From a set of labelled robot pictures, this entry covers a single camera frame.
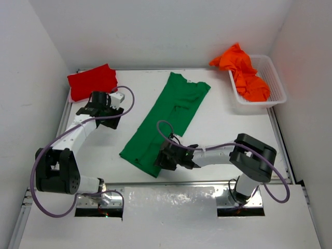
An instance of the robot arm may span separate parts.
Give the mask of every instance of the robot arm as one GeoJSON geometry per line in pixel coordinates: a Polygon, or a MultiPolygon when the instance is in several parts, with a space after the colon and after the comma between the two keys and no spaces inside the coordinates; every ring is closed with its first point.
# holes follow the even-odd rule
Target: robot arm
{"type": "Polygon", "coordinates": [[[92,92],[89,102],[76,113],[73,123],[67,130],[81,124],[79,128],[53,144],[42,156],[36,168],[36,187],[39,191],[56,193],[96,193],[100,192],[102,179],[79,174],[75,160],[80,147],[89,134],[99,125],[116,129],[119,118],[94,120],[82,123],[92,117],[107,117],[123,113],[120,103],[125,95],[119,92],[111,94],[92,92]]]}
{"type": "MultiPolygon", "coordinates": [[[[174,134],[171,134],[169,139],[174,142],[179,141],[178,136],[174,134]]],[[[276,150],[271,146],[247,134],[239,134],[234,142],[253,149],[274,164],[276,150]]],[[[238,204],[246,204],[259,184],[271,181],[272,170],[265,162],[245,149],[235,146],[203,151],[185,149],[165,141],[155,161],[156,166],[167,170],[175,170],[177,164],[187,169],[193,169],[210,164],[231,163],[243,172],[238,177],[234,190],[230,190],[231,197],[238,204]]]]}

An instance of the white wall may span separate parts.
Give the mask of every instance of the white wall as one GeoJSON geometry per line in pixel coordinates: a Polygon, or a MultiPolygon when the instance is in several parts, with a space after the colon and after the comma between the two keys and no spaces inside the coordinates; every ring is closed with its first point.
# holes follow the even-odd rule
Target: white wall
{"type": "Polygon", "coordinates": [[[34,155],[56,134],[68,69],[27,0],[0,1],[0,248],[7,248],[34,155]]]}
{"type": "Polygon", "coordinates": [[[292,0],[30,0],[71,71],[206,67],[235,42],[268,53],[292,0]]]}
{"type": "Polygon", "coordinates": [[[324,248],[332,248],[331,13],[331,0],[296,0],[271,53],[288,90],[276,114],[324,248]]]}

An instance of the red cloth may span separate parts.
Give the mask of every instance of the red cloth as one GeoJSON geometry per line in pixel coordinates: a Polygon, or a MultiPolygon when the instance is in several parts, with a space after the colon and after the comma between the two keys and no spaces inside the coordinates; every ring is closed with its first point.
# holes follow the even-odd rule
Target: red cloth
{"type": "Polygon", "coordinates": [[[67,76],[74,101],[87,99],[92,91],[111,92],[118,84],[115,70],[108,64],[96,67],[83,73],[67,76]]]}
{"type": "Polygon", "coordinates": [[[239,95],[253,102],[267,101],[270,96],[269,86],[258,76],[251,65],[250,57],[238,43],[231,46],[222,56],[214,58],[210,66],[220,70],[231,70],[239,95]]]}

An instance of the clothing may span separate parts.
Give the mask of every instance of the clothing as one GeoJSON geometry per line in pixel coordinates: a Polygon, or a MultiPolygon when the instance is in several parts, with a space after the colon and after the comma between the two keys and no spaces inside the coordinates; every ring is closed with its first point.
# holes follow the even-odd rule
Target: clothing
{"type": "Polygon", "coordinates": [[[108,64],[94,69],[67,76],[74,101],[87,99],[92,91],[111,92],[118,84],[115,70],[108,64]]]}
{"type": "Polygon", "coordinates": [[[269,86],[258,76],[251,65],[250,57],[238,43],[231,46],[222,56],[214,58],[210,66],[220,70],[231,70],[239,95],[253,102],[266,101],[270,96],[269,86]]]}
{"type": "MultiPolygon", "coordinates": [[[[157,177],[161,169],[154,166],[154,162],[164,141],[157,131],[157,122],[170,122],[174,133],[182,136],[210,88],[204,82],[191,83],[181,74],[170,73],[156,103],[120,156],[142,171],[157,177]]],[[[160,125],[160,130],[165,135],[171,132],[164,123],[160,125]]]]}

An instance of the white basket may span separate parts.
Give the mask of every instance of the white basket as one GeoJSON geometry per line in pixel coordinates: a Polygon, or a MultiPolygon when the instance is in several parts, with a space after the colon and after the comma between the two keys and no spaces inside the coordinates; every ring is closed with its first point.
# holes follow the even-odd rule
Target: white basket
{"type": "Polygon", "coordinates": [[[259,107],[270,108],[274,105],[285,103],[287,100],[286,93],[280,82],[279,76],[274,68],[271,59],[268,56],[252,55],[250,56],[251,64],[254,69],[258,71],[257,76],[261,77],[266,84],[270,87],[270,97],[264,102],[251,102],[245,100],[238,94],[235,86],[232,71],[229,71],[230,80],[232,81],[233,90],[237,99],[237,102],[242,107],[259,107]]]}

